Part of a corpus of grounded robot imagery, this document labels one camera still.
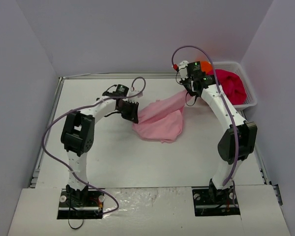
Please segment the pink t shirt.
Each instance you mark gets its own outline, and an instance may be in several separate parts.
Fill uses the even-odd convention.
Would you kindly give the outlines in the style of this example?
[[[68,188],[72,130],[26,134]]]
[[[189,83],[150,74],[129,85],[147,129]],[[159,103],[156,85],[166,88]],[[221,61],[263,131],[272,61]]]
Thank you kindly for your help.
[[[186,91],[180,91],[150,103],[138,112],[138,123],[132,129],[142,140],[173,143],[183,131],[183,110],[191,98]]]

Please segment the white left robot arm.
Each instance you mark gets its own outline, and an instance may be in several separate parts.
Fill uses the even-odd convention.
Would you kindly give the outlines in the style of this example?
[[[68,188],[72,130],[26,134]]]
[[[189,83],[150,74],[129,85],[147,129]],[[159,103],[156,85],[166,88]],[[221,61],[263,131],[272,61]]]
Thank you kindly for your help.
[[[132,123],[138,123],[139,102],[136,98],[141,95],[133,87],[119,84],[116,90],[103,92],[96,99],[96,106],[82,108],[66,116],[60,137],[70,167],[66,192],[77,205],[83,206],[89,200],[87,154],[94,143],[96,123],[114,113]]]

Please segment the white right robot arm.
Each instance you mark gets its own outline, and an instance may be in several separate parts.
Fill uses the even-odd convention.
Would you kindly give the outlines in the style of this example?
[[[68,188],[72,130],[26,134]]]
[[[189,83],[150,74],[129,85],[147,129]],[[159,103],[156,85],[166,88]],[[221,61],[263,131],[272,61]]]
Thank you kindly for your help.
[[[228,196],[239,166],[254,150],[257,126],[239,114],[218,83],[217,75],[206,75],[200,62],[184,60],[178,72],[180,84],[190,96],[201,98],[209,105],[224,132],[217,145],[221,161],[208,186],[209,199],[219,203]]]

